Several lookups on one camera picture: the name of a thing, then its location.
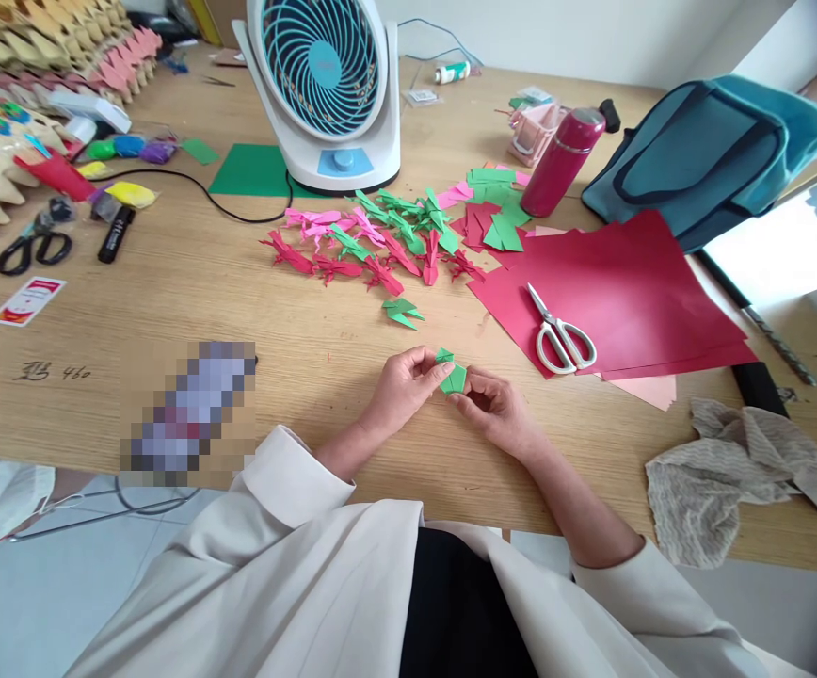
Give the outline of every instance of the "blue backpack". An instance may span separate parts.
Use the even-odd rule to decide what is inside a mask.
[[[685,252],[764,214],[817,156],[817,104],[737,75],[670,91],[581,199],[607,223],[657,209]]]

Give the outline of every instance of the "red thermos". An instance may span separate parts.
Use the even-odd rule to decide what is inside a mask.
[[[606,120],[596,108],[570,111],[537,163],[521,196],[521,209],[532,217],[551,215],[605,128]]]

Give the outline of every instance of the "hand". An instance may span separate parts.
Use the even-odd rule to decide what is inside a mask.
[[[487,370],[469,367],[465,394],[452,394],[448,400],[491,443],[522,464],[552,448],[521,393]]]
[[[454,367],[452,363],[437,364],[436,354],[423,346],[392,356],[383,366],[359,425],[389,438],[421,409]]]

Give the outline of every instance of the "pen holder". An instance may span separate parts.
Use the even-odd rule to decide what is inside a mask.
[[[39,163],[26,163],[18,156],[13,157],[13,162],[43,184],[70,196],[74,202],[82,202],[95,192],[95,186],[80,174],[67,158],[50,148],[48,152],[51,157]]]
[[[527,167],[536,165],[568,111],[555,103],[517,110],[509,118],[515,128],[509,152]]]

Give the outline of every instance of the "gray cloth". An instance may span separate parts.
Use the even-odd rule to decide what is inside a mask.
[[[817,506],[817,446],[786,417],[694,398],[700,440],[647,464],[648,499],[663,554],[676,565],[715,568],[738,534],[738,504],[773,504],[803,493]]]

